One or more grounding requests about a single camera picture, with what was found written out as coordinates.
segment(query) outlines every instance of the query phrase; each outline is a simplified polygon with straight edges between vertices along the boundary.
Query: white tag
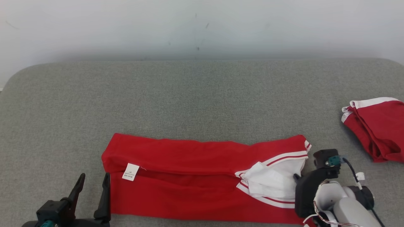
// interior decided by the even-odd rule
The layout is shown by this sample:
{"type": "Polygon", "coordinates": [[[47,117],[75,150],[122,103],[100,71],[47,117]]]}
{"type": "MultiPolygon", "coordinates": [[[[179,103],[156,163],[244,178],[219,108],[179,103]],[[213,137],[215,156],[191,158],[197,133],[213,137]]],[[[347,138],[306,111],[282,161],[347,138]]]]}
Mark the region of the white tag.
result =
{"type": "Polygon", "coordinates": [[[122,175],[122,179],[133,181],[138,169],[139,166],[128,163],[128,166],[126,167],[126,170],[122,175]]]}
{"type": "Polygon", "coordinates": [[[357,172],[356,178],[358,179],[358,181],[363,181],[365,179],[365,174],[362,172],[357,172]]]}

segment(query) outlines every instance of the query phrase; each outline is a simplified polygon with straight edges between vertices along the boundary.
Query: folded red shorts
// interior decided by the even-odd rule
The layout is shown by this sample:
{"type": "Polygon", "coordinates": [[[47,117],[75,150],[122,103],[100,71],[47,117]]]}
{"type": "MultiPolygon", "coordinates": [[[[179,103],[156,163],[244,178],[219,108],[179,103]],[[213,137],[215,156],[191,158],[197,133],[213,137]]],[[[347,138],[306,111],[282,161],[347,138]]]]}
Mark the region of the folded red shorts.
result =
{"type": "Polygon", "coordinates": [[[115,134],[102,161],[111,212],[182,220],[302,224],[293,174],[311,145],[302,135],[244,145],[115,134]],[[134,181],[122,178],[140,166],[134,181]]]}
{"type": "Polygon", "coordinates": [[[358,137],[374,162],[404,162],[404,103],[389,97],[351,101],[342,122],[358,137]]]}

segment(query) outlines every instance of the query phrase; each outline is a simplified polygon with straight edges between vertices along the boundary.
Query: clothing label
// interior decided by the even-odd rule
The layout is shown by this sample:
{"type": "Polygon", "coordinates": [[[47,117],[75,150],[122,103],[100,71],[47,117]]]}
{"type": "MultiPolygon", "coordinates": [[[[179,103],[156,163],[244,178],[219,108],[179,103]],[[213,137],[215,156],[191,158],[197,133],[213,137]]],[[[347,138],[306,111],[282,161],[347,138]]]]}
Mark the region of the clothing label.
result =
{"type": "Polygon", "coordinates": [[[128,163],[128,166],[122,175],[122,179],[133,181],[138,170],[139,166],[128,163]]]}

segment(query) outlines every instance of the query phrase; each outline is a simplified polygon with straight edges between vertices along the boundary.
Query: red shorts with white stripes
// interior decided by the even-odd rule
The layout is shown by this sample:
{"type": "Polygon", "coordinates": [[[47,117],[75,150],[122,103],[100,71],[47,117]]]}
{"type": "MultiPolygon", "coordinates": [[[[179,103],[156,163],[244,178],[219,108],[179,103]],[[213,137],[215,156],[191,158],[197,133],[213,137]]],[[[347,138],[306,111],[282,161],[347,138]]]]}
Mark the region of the red shorts with white stripes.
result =
{"type": "Polygon", "coordinates": [[[351,101],[341,118],[374,162],[404,162],[404,103],[390,97],[351,101]]]}
{"type": "Polygon", "coordinates": [[[306,159],[302,135],[244,145],[115,134],[102,154],[111,174],[111,212],[183,220],[301,224],[294,200],[252,197],[241,177],[257,162],[306,159]],[[128,163],[140,166],[122,179],[128,163]]]}

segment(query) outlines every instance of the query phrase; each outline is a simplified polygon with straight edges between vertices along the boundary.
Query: cable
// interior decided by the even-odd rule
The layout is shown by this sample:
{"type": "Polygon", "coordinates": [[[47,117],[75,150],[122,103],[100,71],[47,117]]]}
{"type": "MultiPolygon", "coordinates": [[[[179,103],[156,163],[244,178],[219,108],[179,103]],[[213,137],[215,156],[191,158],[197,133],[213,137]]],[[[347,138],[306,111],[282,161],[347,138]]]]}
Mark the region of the cable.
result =
{"type": "MultiPolygon", "coordinates": [[[[365,193],[364,193],[363,190],[362,190],[362,185],[360,184],[358,178],[356,177],[355,170],[354,170],[354,168],[352,167],[351,163],[350,163],[346,158],[342,158],[342,160],[345,161],[345,162],[348,164],[349,168],[350,168],[351,171],[352,171],[353,177],[355,178],[356,185],[358,185],[360,191],[362,192],[362,195],[363,195],[363,197],[365,198],[366,203],[368,204],[369,207],[372,207],[372,205],[370,204],[368,198],[365,196],[365,193]]],[[[375,218],[377,219],[377,221],[379,222],[379,224],[381,225],[381,227],[385,227],[384,224],[383,224],[383,222],[380,220],[379,216],[376,214],[376,211],[375,211],[373,208],[371,208],[370,210],[373,212],[375,218]]]]}
{"type": "Polygon", "coordinates": [[[339,223],[339,222],[336,222],[336,221],[328,221],[328,220],[325,220],[325,219],[320,215],[320,213],[319,213],[319,211],[318,211],[317,203],[316,203],[315,200],[313,201],[313,206],[314,206],[314,212],[317,214],[318,218],[320,218],[320,220],[322,220],[323,222],[325,222],[325,223],[327,223],[327,224],[330,224],[330,225],[338,225],[338,226],[350,225],[350,226],[354,226],[354,227],[363,227],[363,226],[356,225],[356,224],[352,224],[352,223],[339,223]]]}
{"type": "Polygon", "coordinates": [[[317,216],[317,214],[312,214],[312,215],[307,216],[307,218],[305,218],[304,221],[303,221],[303,224],[305,224],[303,227],[309,226],[308,224],[306,224],[306,221],[307,221],[309,218],[315,217],[315,216],[317,216]]]}

